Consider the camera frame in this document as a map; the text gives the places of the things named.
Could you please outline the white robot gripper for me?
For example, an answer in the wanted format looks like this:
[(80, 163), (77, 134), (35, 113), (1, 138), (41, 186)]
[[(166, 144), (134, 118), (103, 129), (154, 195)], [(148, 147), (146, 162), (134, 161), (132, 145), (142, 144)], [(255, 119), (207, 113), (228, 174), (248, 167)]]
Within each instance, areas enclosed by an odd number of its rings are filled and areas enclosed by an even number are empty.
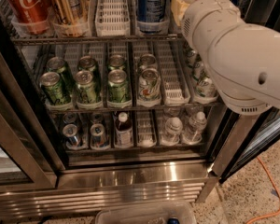
[(175, 24), (204, 60), (246, 56), (246, 25), (229, 0), (171, 0)]

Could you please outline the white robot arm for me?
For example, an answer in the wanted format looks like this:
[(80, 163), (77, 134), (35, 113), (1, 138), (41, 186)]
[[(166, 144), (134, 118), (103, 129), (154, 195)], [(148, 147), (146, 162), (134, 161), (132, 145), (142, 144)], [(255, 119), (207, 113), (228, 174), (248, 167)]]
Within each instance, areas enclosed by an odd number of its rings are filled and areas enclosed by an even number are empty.
[(280, 109), (280, 33), (244, 22), (230, 0), (171, 0), (171, 11), (229, 109)]

